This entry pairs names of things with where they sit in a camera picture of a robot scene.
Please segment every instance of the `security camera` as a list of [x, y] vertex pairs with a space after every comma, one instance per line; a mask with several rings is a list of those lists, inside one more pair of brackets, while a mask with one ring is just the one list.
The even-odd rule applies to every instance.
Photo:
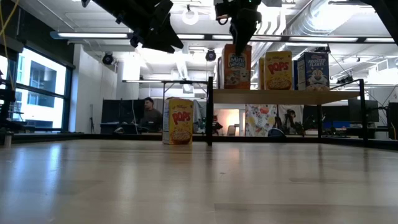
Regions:
[[104, 65], [112, 65], [113, 63], [113, 53], [112, 52], [106, 52], [104, 58], [102, 59], [102, 62]]
[[217, 54], [214, 51], [214, 49], [208, 49], [207, 54], [206, 54], [206, 61], [208, 62], [214, 62], [217, 58]]

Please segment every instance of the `black metal pole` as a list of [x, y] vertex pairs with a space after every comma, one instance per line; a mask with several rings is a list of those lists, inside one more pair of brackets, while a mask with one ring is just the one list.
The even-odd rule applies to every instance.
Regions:
[[213, 77], [209, 77], [207, 83], [207, 105], [206, 105], [206, 142], [208, 146], [213, 145]]
[[362, 132], [363, 132], [363, 144], [368, 145], [368, 116], [366, 112], [366, 101], [365, 101], [365, 84], [363, 79], [359, 80], [359, 96], [361, 97], [361, 112], [362, 112]]
[[318, 139], [322, 138], [322, 126], [323, 126], [323, 115], [322, 115], [322, 105], [317, 105], [317, 118], [318, 118]]
[[[163, 82], [163, 103], [162, 103], [162, 116], [163, 116], [163, 118], [164, 118], [164, 97], [165, 97], [165, 94], [166, 94], [166, 82]], [[162, 141], [163, 141], [163, 130], [164, 130], [163, 123], [164, 122], [163, 122], [163, 119], [162, 119]]]

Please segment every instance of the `white wall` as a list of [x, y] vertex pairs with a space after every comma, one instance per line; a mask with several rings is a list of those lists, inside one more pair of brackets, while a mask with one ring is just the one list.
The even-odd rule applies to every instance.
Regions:
[[75, 45], [70, 107], [70, 131], [90, 133], [90, 105], [93, 105], [95, 133], [100, 133], [102, 102], [116, 99], [118, 76], [114, 71]]
[[125, 75], [127, 62], [118, 63], [118, 87], [116, 90], [116, 99], [136, 100], [139, 95], [139, 83], [123, 83], [123, 76]]

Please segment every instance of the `person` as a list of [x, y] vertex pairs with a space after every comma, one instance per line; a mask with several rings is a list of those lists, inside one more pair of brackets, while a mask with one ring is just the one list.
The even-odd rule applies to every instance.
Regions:
[[154, 100], [151, 97], [144, 100], [144, 117], [140, 121], [140, 126], [148, 128], [150, 131], [158, 131], [162, 126], [162, 113], [154, 108]]
[[296, 134], [295, 121], [296, 112], [292, 109], [287, 110], [285, 114], [284, 131], [285, 134]]

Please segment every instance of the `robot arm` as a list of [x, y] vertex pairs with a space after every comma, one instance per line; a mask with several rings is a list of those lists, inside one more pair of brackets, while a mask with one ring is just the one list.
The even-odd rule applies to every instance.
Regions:
[[[174, 53], [172, 46], [183, 48], [170, 23], [170, 10], [173, 6], [171, 0], [92, 1], [112, 14], [118, 24], [122, 22], [134, 31], [130, 40], [133, 47], [142, 43], [143, 47], [168, 53]], [[83, 7], [89, 2], [90, 0], [81, 0]], [[223, 0], [215, 6], [220, 24], [221, 18], [231, 18], [229, 31], [236, 44], [237, 55], [241, 54], [255, 33], [257, 23], [261, 22], [261, 14], [257, 12], [260, 3], [261, 0]]]

